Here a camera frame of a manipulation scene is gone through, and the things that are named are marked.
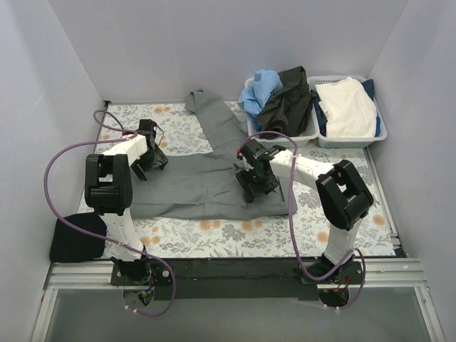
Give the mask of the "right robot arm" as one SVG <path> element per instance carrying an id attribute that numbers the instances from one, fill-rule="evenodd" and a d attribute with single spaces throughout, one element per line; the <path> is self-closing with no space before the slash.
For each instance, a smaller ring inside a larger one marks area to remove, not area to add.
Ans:
<path id="1" fill-rule="evenodd" d="M 331 283 L 342 281 L 348 275 L 346 262 L 353 254 L 358 227 L 374 203 L 353 163 L 318 162 L 278 145 L 264 147 L 255 139 L 238 149 L 237 158 L 247 167 L 236 174 L 247 202 L 275 190 L 280 177 L 289 179 L 290 185 L 297 182 L 318 192 L 330 223 L 322 255 L 323 277 Z"/>

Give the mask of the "grey long sleeve shirt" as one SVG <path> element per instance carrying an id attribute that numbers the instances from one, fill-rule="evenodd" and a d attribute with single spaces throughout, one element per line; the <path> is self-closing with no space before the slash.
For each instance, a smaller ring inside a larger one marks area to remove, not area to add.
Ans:
<path id="1" fill-rule="evenodd" d="M 246 202 L 235 172 L 242 166 L 236 151 L 247 136 L 219 95 L 191 92 L 185 107 L 196 115 L 212 151 L 170 156 L 165 168 L 149 171 L 146 180 L 133 175 L 132 218 L 250 220 L 297 208 L 288 201 L 286 179 L 273 192 Z"/>

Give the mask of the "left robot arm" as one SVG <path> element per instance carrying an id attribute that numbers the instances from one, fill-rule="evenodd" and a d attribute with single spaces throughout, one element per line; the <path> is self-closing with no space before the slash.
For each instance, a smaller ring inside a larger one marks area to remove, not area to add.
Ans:
<path id="1" fill-rule="evenodd" d="M 85 162 L 85 203 L 94 209 L 117 245 L 115 259 L 132 261 L 127 276 L 134 284 L 146 284 L 152 275 L 149 264 L 139 260 L 145 250 L 137 236 L 130 206 L 133 202 L 131 173 L 146 181 L 146 173 L 165 169 L 168 158 L 155 142 L 160 128 L 151 119 L 141 119 L 137 135 L 101 154 L 87 156 Z"/>

